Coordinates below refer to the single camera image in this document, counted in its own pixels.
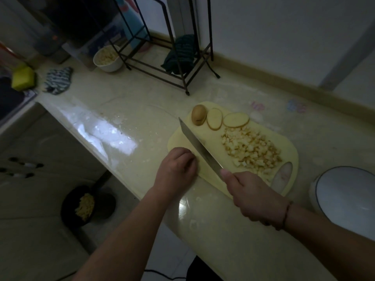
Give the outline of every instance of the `bracelet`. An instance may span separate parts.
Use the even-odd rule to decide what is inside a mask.
[[[287,221],[287,218],[288,218],[289,208],[292,204],[293,204],[293,201],[290,201],[288,206],[287,206],[287,209],[285,210],[285,215],[284,215],[284,219],[282,221],[281,227],[275,228],[276,231],[280,231],[280,230],[283,230],[285,228],[285,222]]]

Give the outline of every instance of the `bowl of diced potato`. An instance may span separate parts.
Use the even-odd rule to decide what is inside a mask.
[[[115,72],[119,70],[124,62],[111,45],[101,48],[93,58],[94,64],[105,72]]]

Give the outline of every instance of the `yellow cutting board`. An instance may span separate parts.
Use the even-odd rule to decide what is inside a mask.
[[[232,113],[230,110],[219,106],[216,103],[212,103],[210,101],[204,101],[200,104],[203,104],[207,111],[211,108],[218,108],[223,113],[223,117],[228,113]],[[224,146],[222,145],[221,135],[224,133],[225,126],[222,125],[221,128],[217,131],[211,130],[207,122],[204,122],[201,126],[196,126],[191,121],[191,112],[189,115],[184,119],[185,124],[190,128],[191,131],[199,138],[202,144],[209,150],[209,152],[213,155],[213,157],[223,166],[223,168],[231,171],[231,172],[244,172],[248,171],[249,169],[245,167],[236,167],[232,162],[232,157],[227,154],[225,151]],[[275,174],[277,171],[284,165],[284,163],[291,162],[293,165],[292,174],[290,176],[289,182],[282,191],[282,195],[286,195],[293,186],[293,183],[297,177],[298,171],[298,152],[297,149],[293,146],[293,144],[284,136],[265,128],[262,125],[259,125],[253,121],[249,121],[247,124],[251,129],[259,130],[262,135],[265,135],[267,140],[270,140],[274,145],[281,149],[280,157],[282,158],[282,162],[272,169],[272,172],[269,175],[260,175],[260,177],[270,185]],[[190,141],[186,138],[186,136],[182,133],[181,127],[179,127],[173,135],[170,137],[168,141],[168,151],[175,147],[185,147],[191,150],[198,159],[198,175],[216,187],[218,190],[222,191],[225,195],[232,198],[232,195],[227,190],[225,183],[217,176],[217,174],[212,170],[212,168],[206,163],[202,156],[200,156],[199,152],[193,147]]]

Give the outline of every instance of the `countertop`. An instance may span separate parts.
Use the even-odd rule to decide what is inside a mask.
[[[141,55],[162,63],[161,47]],[[300,166],[288,197],[308,209],[310,183],[325,170],[352,165],[375,172],[375,128],[221,67],[205,66],[182,89],[123,67],[92,72],[74,59],[72,84],[36,98],[139,199],[153,185],[166,144],[195,104],[212,101],[250,114],[296,146]],[[40,75],[50,68],[45,63]],[[244,218],[231,199],[198,178],[164,218],[168,227],[226,280],[334,280],[304,246],[283,231]]]

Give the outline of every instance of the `blue spray bottle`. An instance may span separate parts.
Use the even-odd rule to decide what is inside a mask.
[[[126,0],[126,1],[125,0],[116,0],[116,2],[119,5],[121,13],[123,14],[124,18],[126,19],[126,22],[128,23],[129,28],[131,29],[133,35],[136,34],[141,29],[141,27],[143,26],[143,23],[141,22],[141,20],[138,18],[138,16],[135,13],[135,12],[138,13],[138,9],[135,6],[135,4],[133,3],[133,0]],[[126,26],[124,21],[123,21],[123,27],[124,27],[124,32],[125,32],[126,38],[131,39],[132,34],[130,33],[130,31],[129,31],[129,29]],[[146,31],[145,28],[143,28],[143,30],[141,32],[139,32],[137,34],[137,36],[140,37],[140,38],[149,39],[149,37],[147,35],[147,31]],[[130,42],[130,45],[134,49],[135,47],[137,47],[139,42],[140,42],[140,40],[135,38]],[[150,45],[147,42],[142,46],[142,48],[139,50],[139,52],[146,51],[149,47],[150,47]]]

